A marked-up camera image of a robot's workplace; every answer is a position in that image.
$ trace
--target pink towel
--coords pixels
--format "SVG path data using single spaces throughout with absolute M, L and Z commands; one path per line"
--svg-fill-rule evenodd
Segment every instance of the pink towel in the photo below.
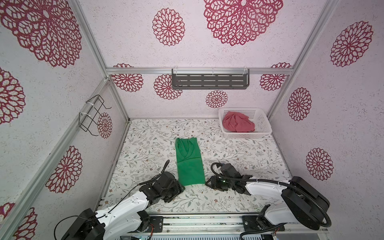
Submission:
M 223 119 L 223 127 L 231 132 L 253 132 L 255 124 L 242 113 L 228 112 Z

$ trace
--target white plastic basket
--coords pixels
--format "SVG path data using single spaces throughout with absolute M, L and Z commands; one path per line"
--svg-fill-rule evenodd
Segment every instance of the white plastic basket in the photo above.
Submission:
M 231 132 L 223 127 L 223 119 L 228 112 L 238 112 L 249 117 L 255 124 L 253 132 Z M 219 108 L 218 120 L 225 138 L 262 138 L 272 133 L 271 124 L 261 108 Z

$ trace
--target red flower pattern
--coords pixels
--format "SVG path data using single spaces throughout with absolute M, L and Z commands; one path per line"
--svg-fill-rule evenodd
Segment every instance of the red flower pattern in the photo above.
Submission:
M 228 95 L 221 90 L 214 90 L 210 93 L 208 93 L 207 97 L 205 98 L 205 102 L 208 106 L 211 108 L 219 108 L 224 106 L 224 104 L 227 103 Z
M 19 81 L 0 68 L 0 124 L 18 118 L 25 106 L 25 95 Z
M 163 8 L 152 21 L 156 38 L 166 46 L 178 44 L 184 37 L 184 22 L 180 14 L 173 9 Z
M 253 41 L 276 19 L 283 0 L 204 0 L 207 27 L 222 43 Z
M 347 66 L 359 59 L 368 49 L 372 41 L 372 26 L 368 22 L 360 21 L 348 26 L 331 48 L 331 61 L 336 66 Z
M 112 133 L 112 120 L 108 113 L 102 113 L 97 121 L 97 130 L 100 136 L 108 138 Z
M 172 76 L 169 74 L 163 74 L 155 79 L 153 84 L 157 95 L 164 99 L 178 98 L 183 90 L 175 90 L 172 88 Z
M 14 205 L 14 203 L 7 202 L 6 204 L 0 206 L 0 223 L 5 219 Z
M 119 63 L 115 68 L 132 68 L 129 64 Z M 136 92 L 143 86 L 143 78 L 141 74 L 113 74 L 111 75 L 113 82 L 119 88 L 127 92 Z
M 68 191 L 79 179 L 83 167 L 82 162 L 79 150 L 70 146 L 45 186 L 49 191 L 55 193 Z
M 31 207 L 28 211 L 28 215 L 24 217 L 21 225 L 17 228 L 14 240 L 31 240 L 35 235 L 35 230 L 37 227 L 37 214 L 35 213 L 35 208 Z
M 271 68 L 290 68 L 289 63 L 278 63 L 272 65 Z M 260 86 L 268 91 L 279 89 L 283 84 L 287 75 L 285 74 L 263 74 L 260 78 Z
M 67 1 L 2 0 L 0 16 L 20 46 L 38 60 L 66 68 L 79 58 L 81 34 Z
M 331 156 L 321 148 L 314 148 L 307 155 L 307 168 L 310 174 L 318 180 L 327 180 L 333 173 Z
M 289 116 L 295 121 L 303 120 L 311 109 L 311 95 L 306 88 L 293 91 L 288 101 Z

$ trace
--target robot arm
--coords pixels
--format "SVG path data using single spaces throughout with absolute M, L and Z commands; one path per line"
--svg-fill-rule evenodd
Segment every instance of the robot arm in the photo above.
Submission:
M 142 187 L 129 198 L 107 209 L 83 211 L 62 240 L 114 240 L 127 232 L 145 231 L 150 218 L 145 209 L 160 199 L 170 202 L 185 190 L 171 173 L 164 172 L 168 163 L 161 174 L 140 183 Z M 214 171 L 214 165 L 221 167 L 221 174 Z M 314 230 L 318 230 L 320 225 L 331 225 L 326 214 L 329 201 L 300 177 L 279 182 L 256 179 L 251 175 L 241 175 L 231 164 L 221 163 L 213 163 L 211 170 L 215 175 L 205 183 L 210 188 L 219 191 L 231 188 L 240 194 L 264 195 L 284 201 L 274 207 L 265 205 L 257 216 L 244 216 L 243 221 L 245 225 L 249 223 L 251 231 L 242 233 L 241 239 L 244 234 L 265 232 L 287 222 L 300 222 Z
M 83 211 L 61 239 L 115 240 L 128 232 L 145 231 L 150 219 L 145 209 L 160 199 L 171 202 L 185 190 L 171 173 L 164 172 L 168 163 L 156 181 L 141 183 L 143 186 L 129 198 L 96 212 Z
M 221 174 L 214 171 L 214 165 L 221 167 Z M 266 205 L 263 208 L 256 218 L 255 225 L 258 226 L 256 230 L 287 222 L 299 222 L 310 229 L 318 230 L 324 219 L 324 213 L 319 210 L 319 207 L 325 214 L 329 208 L 328 199 L 300 177 L 279 182 L 258 180 L 251 175 L 241 175 L 229 163 L 214 163 L 211 170 L 215 175 L 206 182 L 210 188 L 220 191 L 227 191 L 231 188 L 240 194 L 263 195 L 284 201 L 274 207 Z

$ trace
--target leaf pattern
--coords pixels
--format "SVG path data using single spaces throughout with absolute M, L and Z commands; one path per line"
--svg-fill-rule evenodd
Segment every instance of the leaf pattern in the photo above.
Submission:
M 134 119 L 131 122 L 103 208 L 116 204 L 139 182 L 157 175 L 166 160 L 177 178 L 175 139 L 196 137 L 205 177 L 213 162 L 231 163 L 241 174 L 287 180 L 289 174 L 272 136 L 261 139 L 226 139 L 217 119 Z M 148 212 L 254 212 L 278 199 L 248 196 L 233 190 L 220 192 L 204 184 L 186 186 L 172 202 L 160 200 Z

